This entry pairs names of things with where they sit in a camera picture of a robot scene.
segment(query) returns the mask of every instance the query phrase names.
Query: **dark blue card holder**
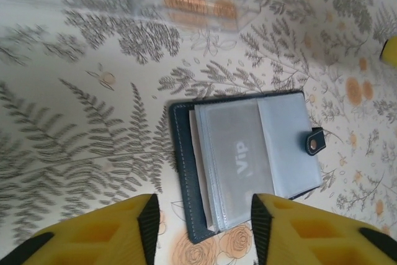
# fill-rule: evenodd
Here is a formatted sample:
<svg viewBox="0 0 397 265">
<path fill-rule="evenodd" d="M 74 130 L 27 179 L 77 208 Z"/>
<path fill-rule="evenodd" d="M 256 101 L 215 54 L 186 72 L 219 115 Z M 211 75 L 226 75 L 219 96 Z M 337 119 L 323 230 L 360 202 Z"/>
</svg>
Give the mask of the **dark blue card holder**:
<svg viewBox="0 0 397 265">
<path fill-rule="evenodd" d="M 221 99 L 207 99 L 202 101 L 178 102 L 172 104 L 169 108 L 169 118 L 171 121 L 172 139 L 174 142 L 177 171 L 181 182 L 182 200 L 184 203 L 185 220 L 189 239 L 193 244 L 197 244 L 209 237 L 215 236 L 216 233 L 208 230 L 205 219 L 203 202 L 200 193 L 199 178 L 195 163 L 195 156 L 190 132 L 189 112 L 194 110 L 196 105 L 216 104 L 229 101 L 240 101 L 256 97 L 279 96 L 291 94 L 293 92 L 269 92 L 265 94 L 253 94 L 243 97 L 225 97 Z M 324 139 L 323 133 L 315 131 L 315 137 Z M 302 193 L 291 199 L 306 194 Z"/>
</svg>

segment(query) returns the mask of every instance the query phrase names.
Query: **snap button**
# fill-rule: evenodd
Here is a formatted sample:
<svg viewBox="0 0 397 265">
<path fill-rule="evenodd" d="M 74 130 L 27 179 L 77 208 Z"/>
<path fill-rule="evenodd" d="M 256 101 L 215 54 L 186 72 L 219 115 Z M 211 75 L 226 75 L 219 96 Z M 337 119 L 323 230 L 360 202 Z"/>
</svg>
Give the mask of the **snap button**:
<svg viewBox="0 0 397 265">
<path fill-rule="evenodd" d="M 317 149 L 317 141 L 315 139 L 312 139 L 312 141 L 310 141 L 310 149 L 312 150 Z"/>
</svg>

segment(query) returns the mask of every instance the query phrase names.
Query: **patterned surface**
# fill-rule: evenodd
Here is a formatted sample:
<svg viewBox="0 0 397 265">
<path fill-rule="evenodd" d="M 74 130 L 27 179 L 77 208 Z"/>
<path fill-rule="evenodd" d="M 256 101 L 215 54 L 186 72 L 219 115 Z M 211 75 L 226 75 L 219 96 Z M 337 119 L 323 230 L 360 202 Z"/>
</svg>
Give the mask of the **patterned surface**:
<svg viewBox="0 0 397 265">
<path fill-rule="evenodd" d="M 397 237 L 397 70 L 378 60 L 397 35 L 397 0 L 257 1 L 241 35 L 2 4 L 0 255 L 59 220 L 157 192 L 156 260 L 254 263 L 249 225 L 187 241 L 164 105 L 290 88 L 304 89 L 328 145 L 323 186 L 299 201 Z"/>
</svg>

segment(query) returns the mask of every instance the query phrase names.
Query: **fern leaf print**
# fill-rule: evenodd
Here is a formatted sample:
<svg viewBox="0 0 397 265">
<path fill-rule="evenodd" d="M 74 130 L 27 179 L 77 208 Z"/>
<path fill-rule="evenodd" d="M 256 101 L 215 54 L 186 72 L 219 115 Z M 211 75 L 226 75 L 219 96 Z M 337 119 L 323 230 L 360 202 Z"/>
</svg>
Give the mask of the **fern leaf print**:
<svg viewBox="0 0 397 265">
<path fill-rule="evenodd" d="M 145 9 L 139 13 L 142 19 L 150 21 L 122 17 L 123 14 L 135 10 L 133 0 L 63 0 L 63 2 L 68 7 L 64 11 L 66 24 L 79 29 L 93 49 L 98 49 L 108 38 L 117 36 L 121 53 L 135 57 L 136 62 L 141 65 L 147 64 L 150 60 L 160 62 L 165 51 L 171 57 L 179 52 L 181 41 L 179 31 L 175 27 L 152 22 L 151 20 L 160 19 L 154 10 Z M 89 12 L 81 13 L 81 10 L 77 9 L 88 9 Z M 122 15 L 115 15 L 117 12 L 121 12 Z"/>
<path fill-rule="evenodd" d="M 62 206 L 62 217 L 72 218 L 92 210 L 90 201 L 96 200 L 112 181 L 102 166 L 92 160 L 71 163 L 63 177 L 66 179 L 65 192 L 67 204 Z"/>
<path fill-rule="evenodd" d="M 163 114 L 156 125 L 156 130 L 153 132 L 153 142 L 150 149 L 162 154 L 163 161 L 168 162 L 171 167 L 176 171 L 176 161 L 174 155 L 174 147 L 172 145 L 171 136 L 169 133 L 167 107 L 163 107 Z"/>
<path fill-rule="evenodd" d="M 7 182 L 0 185 L 0 228 L 5 219 L 12 215 L 18 201 L 18 191 L 20 187 L 14 182 Z"/>
<path fill-rule="evenodd" d="M 142 153 L 145 152 L 149 144 L 151 143 L 150 130 L 148 130 L 148 121 L 146 119 L 145 107 L 140 96 L 140 93 L 136 86 L 131 83 L 132 92 L 134 96 L 133 111 L 131 114 L 131 126 L 128 128 L 130 133 L 130 142 L 128 146 L 128 152 Z"/>
<path fill-rule="evenodd" d="M 0 131 L 0 182 L 21 175 L 35 161 L 30 150 L 22 149 L 22 141 L 12 141 Z"/>
<path fill-rule="evenodd" d="M 0 61 L 7 65 L 27 66 L 31 58 L 21 50 L 40 49 L 48 56 L 57 56 L 70 63 L 77 62 L 86 53 L 86 44 L 74 35 L 57 34 L 56 42 L 47 39 L 49 32 L 42 25 L 35 27 L 6 27 L 6 34 L 0 38 Z"/>
<path fill-rule="evenodd" d="M 76 147 L 74 144 L 87 134 L 72 135 L 75 125 L 58 125 L 62 114 L 50 114 L 47 107 L 37 107 L 36 103 L 25 103 L 10 91 L 5 82 L 0 82 L 0 101 L 3 108 L 19 125 L 19 131 L 26 134 L 26 139 L 34 142 L 32 148 L 37 152 L 37 159 L 46 164 L 71 161 L 87 145 Z"/>
<path fill-rule="evenodd" d="M 47 215 L 51 214 L 51 206 L 63 194 L 62 173 L 55 168 L 44 168 L 26 175 L 20 180 L 18 201 L 14 214 L 16 226 L 14 243 L 21 244 L 41 227 Z"/>
<path fill-rule="evenodd" d="M 128 137 L 122 136 L 122 133 L 127 129 L 120 127 L 124 123 L 122 119 L 112 118 L 114 107 L 107 106 L 105 102 L 98 101 L 96 96 L 83 92 L 65 80 L 60 81 L 76 95 L 84 106 L 87 124 L 93 126 L 88 131 L 88 139 L 91 141 L 89 152 L 108 156 L 123 151 L 127 147 Z"/>
</svg>

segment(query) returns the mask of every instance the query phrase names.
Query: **card holder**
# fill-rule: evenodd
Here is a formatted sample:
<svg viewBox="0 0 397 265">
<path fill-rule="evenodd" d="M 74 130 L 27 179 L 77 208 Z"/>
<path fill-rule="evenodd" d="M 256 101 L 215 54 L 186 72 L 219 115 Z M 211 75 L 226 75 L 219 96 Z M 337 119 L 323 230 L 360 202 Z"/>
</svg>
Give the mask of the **card holder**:
<svg viewBox="0 0 397 265">
<path fill-rule="evenodd" d="M 212 219 L 224 231 L 248 220 L 254 193 L 274 193 L 259 106 L 257 99 L 200 105 L 195 114 Z"/>
<path fill-rule="evenodd" d="M 182 199 L 184 202 L 184 210 L 185 210 L 185 220 L 186 220 L 189 238 L 192 241 L 192 243 L 199 243 L 211 236 L 214 236 L 216 233 L 214 231 L 210 231 L 207 228 L 205 213 L 203 210 L 202 198 L 200 194 L 197 168 L 195 164 L 194 149 L 192 144 L 192 134 L 190 131 L 189 113 L 192 113 L 195 110 L 195 107 L 201 107 L 207 104 L 218 104 L 223 102 L 233 102 L 233 101 L 241 101 L 241 100 L 249 101 L 250 99 L 256 100 L 256 99 L 277 97 L 279 95 L 295 94 L 295 93 L 296 92 L 268 93 L 268 94 L 260 94 L 260 95 L 255 94 L 255 95 L 247 95 L 244 97 L 229 97 L 223 99 L 210 99 L 210 100 L 195 101 L 195 102 L 181 102 L 181 103 L 175 103 L 170 106 L 169 116 L 170 116 L 172 136 L 176 151 L 177 170 L 181 182 Z M 297 93 L 300 94 L 301 97 L 303 98 L 303 94 L 301 92 L 297 92 Z M 320 129 L 319 133 L 315 133 L 315 132 L 308 133 L 306 136 L 306 141 L 309 140 L 309 138 L 316 138 L 318 140 L 318 144 L 321 144 L 321 142 L 323 141 L 321 138 L 324 138 L 324 135 L 322 133 L 322 130 Z M 241 145 L 239 146 L 240 146 L 239 147 L 240 151 L 244 151 L 245 147 L 242 147 Z"/>
</svg>

